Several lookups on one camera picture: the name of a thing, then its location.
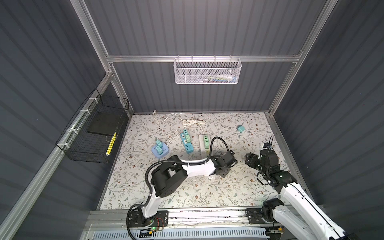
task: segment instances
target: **gray wall panel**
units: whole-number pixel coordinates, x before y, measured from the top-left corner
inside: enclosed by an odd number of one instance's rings
[[[384,227],[383,11],[340,0],[275,114],[316,202],[362,240]]]
[[[268,110],[291,63],[243,63],[238,84],[183,85],[172,63],[114,63],[136,112]]]
[[[86,0],[110,55],[297,54],[325,0]]]
[[[67,0],[0,1],[0,39],[2,222],[105,71]],[[63,159],[14,239],[78,239],[110,168]]]

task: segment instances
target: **floral pattern surface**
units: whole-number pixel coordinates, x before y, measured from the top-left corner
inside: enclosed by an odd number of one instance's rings
[[[160,121],[166,116],[159,114],[156,119]],[[181,114],[180,117],[204,119],[204,134],[209,134],[211,139],[214,136],[222,137],[235,152],[238,164],[231,168],[225,178],[187,178],[173,194],[164,198],[160,208],[252,206],[261,205],[263,201],[278,195],[271,186],[261,185],[256,180],[258,171],[244,163],[245,155],[249,152],[258,154],[260,144],[267,142],[273,134],[264,113]],[[238,125],[243,125],[245,131],[237,131]],[[144,181],[144,173],[149,165],[158,161],[151,152],[156,138],[165,142],[176,130],[183,129],[181,120],[175,116],[157,123],[152,115],[133,115],[100,209],[128,209],[132,204],[145,201],[149,190]],[[172,155],[178,155],[181,159],[201,159],[201,129],[192,125],[187,130],[192,138],[194,152],[186,153],[177,134],[178,137],[168,145],[169,154],[161,160]],[[273,142],[273,148],[282,169],[288,170],[276,141]],[[213,154],[220,153],[225,153],[225,146],[215,141]]]

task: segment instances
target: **power outlet socket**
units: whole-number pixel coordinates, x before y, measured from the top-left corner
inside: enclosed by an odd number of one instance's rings
[[[208,144],[211,145],[211,138],[208,134],[199,135],[199,143],[200,143],[200,152],[201,152],[201,158],[205,158],[209,155],[209,148],[205,149],[205,142],[204,142],[204,136],[208,137]]]

